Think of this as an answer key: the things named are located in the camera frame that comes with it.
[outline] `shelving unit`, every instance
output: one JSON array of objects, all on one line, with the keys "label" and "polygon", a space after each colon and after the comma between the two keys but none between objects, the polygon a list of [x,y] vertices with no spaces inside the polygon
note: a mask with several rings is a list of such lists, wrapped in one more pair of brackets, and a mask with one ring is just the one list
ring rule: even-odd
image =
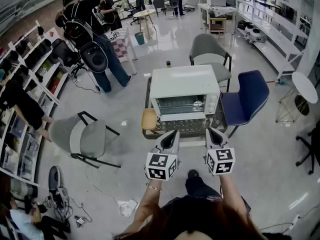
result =
[{"label": "shelving unit", "polygon": [[[292,62],[304,53],[304,50],[299,50],[295,46],[296,38],[302,37],[307,39],[308,36],[299,29],[302,0],[299,0],[299,4],[295,5],[289,4],[284,0],[275,0],[275,4],[277,3],[283,3],[297,10],[295,24],[275,11],[261,5],[257,0],[236,0],[236,8],[238,9],[239,16],[251,22],[268,37],[266,42],[254,42],[253,45],[278,71],[277,79],[279,79],[281,76],[290,76],[296,71]],[[267,17],[272,19],[271,22],[267,21]],[[279,31],[275,27],[275,22],[287,29],[292,34],[292,38],[289,39]],[[243,30],[239,28],[237,30],[242,35],[245,35]]]},{"label": "shelving unit", "polygon": [[[36,31],[38,29],[39,23],[36,22],[36,25],[28,31],[25,35],[28,36],[32,31]],[[12,78],[15,73],[17,73],[19,67],[21,65],[26,66],[25,59],[36,49],[39,44],[41,44],[45,38],[48,38],[51,42],[54,41],[57,38],[60,38],[57,31],[52,28],[50,31],[44,34],[44,37],[39,39],[39,41],[30,49],[30,51],[22,58],[19,56],[18,61],[19,64],[14,68],[13,72],[11,73],[10,77]],[[13,44],[10,42],[8,44],[9,51],[3,56],[3,58],[0,60],[0,63],[2,60],[10,54],[10,51],[14,51],[16,49],[16,46],[21,42],[19,40],[17,43]],[[61,92],[61,89],[66,82],[68,78],[67,70],[63,65],[60,64],[60,62],[56,61],[53,63],[53,58],[50,57],[52,54],[52,50],[48,51],[45,55],[43,55],[38,62],[33,66],[33,68],[29,69],[28,76],[25,78],[23,83],[23,89],[26,90],[30,85],[31,82],[34,82],[36,87],[33,88],[32,91],[29,92],[29,95],[39,103],[40,106],[42,106],[43,111],[46,115],[50,115],[53,111],[53,108],[55,105],[59,105],[60,101],[58,99],[58,95]],[[42,75],[42,81],[40,82],[36,75]],[[36,182],[36,169],[37,169],[37,159],[39,157],[39,147],[41,145],[41,142],[43,140],[42,136],[39,135],[32,127],[27,126],[26,124],[23,126],[22,132],[20,131],[20,135],[15,136],[13,133],[11,135],[14,137],[14,141],[11,141],[9,145],[7,144],[6,137],[8,136],[8,132],[12,131],[12,129],[15,127],[13,125],[13,122],[16,118],[16,112],[12,108],[9,110],[9,117],[7,120],[7,123],[5,124],[5,127],[2,126],[3,134],[0,138],[0,171],[6,173],[7,175],[16,178],[20,181],[29,183],[34,186],[38,186]],[[43,122],[42,127],[45,127],[47,123]],[[33,150],[32,153],[30,153],[30,150],[26,149],[26,147],[30,147],[31,140],[35,139],[35,147],[36,150]],[[8,146],[12,150],[14,150],[17,154],[17,162],[14,164],[14,170],[8,171],[5,168],[3,168],[4,164],[4,154],[5,154],[5,147]]]}]

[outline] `gray chair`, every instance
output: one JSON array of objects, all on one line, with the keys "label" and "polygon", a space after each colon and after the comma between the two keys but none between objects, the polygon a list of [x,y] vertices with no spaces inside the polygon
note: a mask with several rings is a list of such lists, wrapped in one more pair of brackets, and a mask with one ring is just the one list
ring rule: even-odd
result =
[{"label": "gray chair", "polygon": [[[93,122],[88,123],[84,116],[87,116]],[[121,168],[120,165],[97,159],[105,153],[106,129],[115,135],[120,135],[120,133],[106,126],[105,121],[98,120],[83,111],[70,118],[56,120],[49,128],[49,135],[53,143],[74,159],[79,159],[97,169],[98,166],[87,160]]]},{"label": "gray chair", "polygon": [[212,34],[197,35],[189,54],[191,65],[211,65],[219,82],[228,80],[226,92],[229,92],[232,57],[217,42]]},{"label": "gray chair", "polygon": [[154,6],[154,9],[155,9],[155,12],[156,12],[156,15],[159,17],[159,14],[158,14],[158,9],[162,9],[163,10],[163,13],[165,15],[167,15],[166,13],[166,6],[165,6],[165,0],[153,0],[152,2],[153,6]]}]

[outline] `shiny floor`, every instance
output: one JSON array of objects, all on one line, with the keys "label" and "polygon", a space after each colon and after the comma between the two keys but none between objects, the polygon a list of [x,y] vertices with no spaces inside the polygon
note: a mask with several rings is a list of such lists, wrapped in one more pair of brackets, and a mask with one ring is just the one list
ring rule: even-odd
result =
[{"label": "shiny floor", "polygon": [[[130,84],[123,88],[110,75],[112,92],[96,94],[90,90],[77,88],[69,80],[65,84],[60,97],[60,106],[55,109],[56,119],[70,117],[78,112],[87,111],[105,122],[116,131],[119,137],[108,134],[106,161],[121,163],[121,169],[107,165],[99,169],[87,167],[77,160],[70,159],[46,142],[39,162],[38,182],[43,187],[40,196],[47,195],[48,173],[53,165],[58,165],[62,171],[63,185],[70,197],[79,205],[84,203],[85,210],[92,217],[92,223],[86,222],[77,228],[74,216],[70,218],[72,233],[69,239],[110,239],[121,233],[132,221],[121,217],[119,207],[115,202],[128,202],[133,199],[139,202],[146,189],[144,164],[147,152],[153,147],[154,141],[144,138],[141,132],[141,115],[145,103],[146,86],[149,74],[153,69],[165,68],[166,61],[171,61],[173,67],[189,65],[188,54],[192,41],[200,29],[198,12],[187,13],[183,18],[166,19],[160,13],[152,15],[156,32],[151,33],[152,39],[144,45],[138,45],[134,34],[139,31],[139,25],[131,20],[122,22],[129,27],[131,39],[138,56],[134,61],[137,69]],[[239,89],[238,74],[241,72],[259,70],[266,81],[274,81],[277,73],[265,60],[263,55],[236,32],[226,34],[218,39],[232,55],[232,78],[230,92]],[[123,63],[128,73],[131,72],[128,62]],[[84,88],[94,85],[86,73],[79,75],[78,83]],[[277,124],[275,119],[279,108],[279,100],[289,90],[291,82],[286,85],[269,83],[270,97],[264,108],[247,125],[239,127],[230,144],[235,148],[236,164],[232,173],[233,180],[243,198],[251,206],[253,222],[260,228],[272,225],[290,223],[297,214],[305,215],[320,200],[320,169],[315,165],[313,175],[308,175],[311,161],[300,167],[295,163],[307,153],[301,142],[295,140],[297,134],[306,137],[320,118],[320,106],[310,106],[310,114],[301,116],[294,123]],[[174,197],[186,195],[185,180],[190,169],[197,169],[203,180],[219,190],[218,177],[212,177],[204,164],[205,147],[183,147],[180,149],[181,164],[174,177],[163,184],[160,205]],[[88,216],[73,203],[73,215]],[[305,218],[300,219],[289,234],[295,240],[309,239],[308,236],[320,219],[319,209],[313,209]],[[283,232],[288,224],[279,225],[264,232]]]}]

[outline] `wall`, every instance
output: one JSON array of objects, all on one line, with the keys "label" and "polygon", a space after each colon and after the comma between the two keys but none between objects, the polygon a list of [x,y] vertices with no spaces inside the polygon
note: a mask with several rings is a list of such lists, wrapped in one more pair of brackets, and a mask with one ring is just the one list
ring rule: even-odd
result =
[{"label": "wall", "polygon": [[10,29],[1,36],[0,47],[8,48],[10,41],[15,42],[36,25],[36,20],[47,32],[55,27],[59,35],[62,37],[63,31],[56,26],[55,19],[57,11],[62,9],[62,0],[56,0],[48,5],[34,11],[26,17],[17,21]]}]

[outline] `bracelet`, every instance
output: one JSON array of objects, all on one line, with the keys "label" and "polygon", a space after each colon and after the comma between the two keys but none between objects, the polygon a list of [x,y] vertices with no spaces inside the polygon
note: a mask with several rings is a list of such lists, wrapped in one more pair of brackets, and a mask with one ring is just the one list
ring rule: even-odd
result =
[{"label": "bracelet", "polygon": [[146,183],[145,185],[146,185],[147,187],[149,187],[150,189],[153,189],[153,190],[156,190],[156,191],[159,191],[159,192],[162,191],[162,189],[159,189],[159,188],[156,188],[156,187],[154,187],[154,186],[151,186],[149,183]]}]

